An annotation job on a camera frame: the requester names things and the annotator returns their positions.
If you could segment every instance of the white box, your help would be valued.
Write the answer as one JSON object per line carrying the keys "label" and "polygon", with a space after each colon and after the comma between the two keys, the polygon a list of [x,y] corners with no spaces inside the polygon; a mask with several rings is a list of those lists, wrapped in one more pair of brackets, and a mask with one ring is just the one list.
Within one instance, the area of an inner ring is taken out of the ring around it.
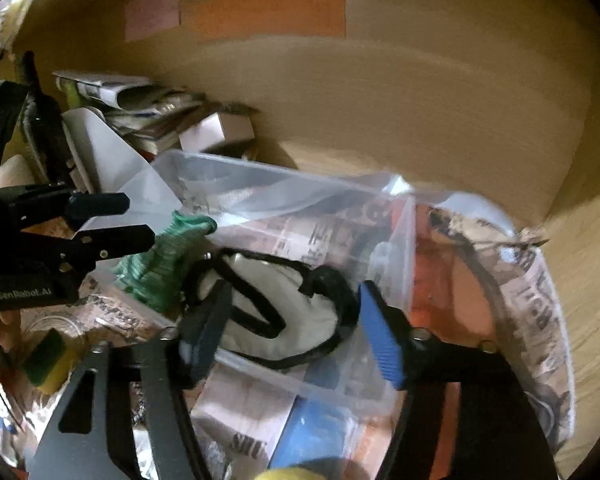
{"label": "white box", "polygon": [[250,118],[217,112],[182,132],[180,145],[184,152],[199,153],[253,138]]}

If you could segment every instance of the blue package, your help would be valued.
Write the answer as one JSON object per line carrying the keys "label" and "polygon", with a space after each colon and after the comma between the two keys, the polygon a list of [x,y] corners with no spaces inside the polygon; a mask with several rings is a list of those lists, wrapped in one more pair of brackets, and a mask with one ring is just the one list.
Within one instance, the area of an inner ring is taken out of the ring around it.
{"label": "blue package", "polygon": [[[334,389],[339,378],[337,362],[327,356],[308,366],[304,380]],[[328,402],[296,397],[269,468],[300,466],[339,480],[349,418],[348,412]]]}

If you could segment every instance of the green cloth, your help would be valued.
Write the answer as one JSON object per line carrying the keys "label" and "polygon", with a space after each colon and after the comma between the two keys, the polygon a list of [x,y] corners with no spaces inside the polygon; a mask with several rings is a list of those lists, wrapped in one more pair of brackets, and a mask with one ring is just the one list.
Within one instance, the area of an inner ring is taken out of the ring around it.
{"label": "green cloth", "polygon": [[116,285],[150,309],[167,314],[180,299],[180,288],[205,235],[215,232],[216,222],[208,216],[186,216],[173,212],[171,224],[155,237],[145,253],[125,256],[113,269]]}

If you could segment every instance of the face mask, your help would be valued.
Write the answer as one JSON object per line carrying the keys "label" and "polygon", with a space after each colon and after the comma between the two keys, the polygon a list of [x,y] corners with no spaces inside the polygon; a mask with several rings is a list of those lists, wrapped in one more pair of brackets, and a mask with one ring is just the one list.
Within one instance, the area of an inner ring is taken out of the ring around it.
{"label": "face mask", "polygon": [[234,303],[220,346],[269,368],[332,352],[358,322],[358,301],[333,267],[224,249],[195,263],[185,286],[201,301],[219,278],[233,287]]}

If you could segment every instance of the orange sticky note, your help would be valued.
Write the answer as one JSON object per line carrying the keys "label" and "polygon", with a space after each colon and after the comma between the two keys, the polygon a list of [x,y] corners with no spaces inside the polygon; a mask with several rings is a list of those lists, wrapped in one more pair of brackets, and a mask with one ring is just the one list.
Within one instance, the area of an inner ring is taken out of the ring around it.
{"label": "orange sticky note", "polygon": [[346,35],[346,0],[207,0],[195,4],[190,24],[203,40],[257,34]]}
{"label": "orange sticky note", "polygon": [[142,40],[179,25],[179,0],[131,0],[126,4],[125,41]]}

